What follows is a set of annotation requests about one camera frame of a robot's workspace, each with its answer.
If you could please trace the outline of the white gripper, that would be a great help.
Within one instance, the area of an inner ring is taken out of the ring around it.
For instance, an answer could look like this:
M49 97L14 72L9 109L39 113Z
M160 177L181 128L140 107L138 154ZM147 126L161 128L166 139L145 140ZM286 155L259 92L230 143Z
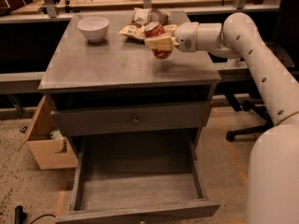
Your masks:
M167 36L148 37L145 39L145 45L150 49L171 51L177 47L183 52L195 52L198 25L198 22L184 22L179 26L168 24L164 27Z

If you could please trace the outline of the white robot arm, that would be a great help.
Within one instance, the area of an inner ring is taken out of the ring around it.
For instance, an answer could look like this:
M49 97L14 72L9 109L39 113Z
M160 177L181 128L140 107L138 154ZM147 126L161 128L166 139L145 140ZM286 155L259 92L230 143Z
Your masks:
M185 22L145 44L245 60L274 124L250 153L245 222L299 224L299 83L265 45L252 18L236 12L223 24Z

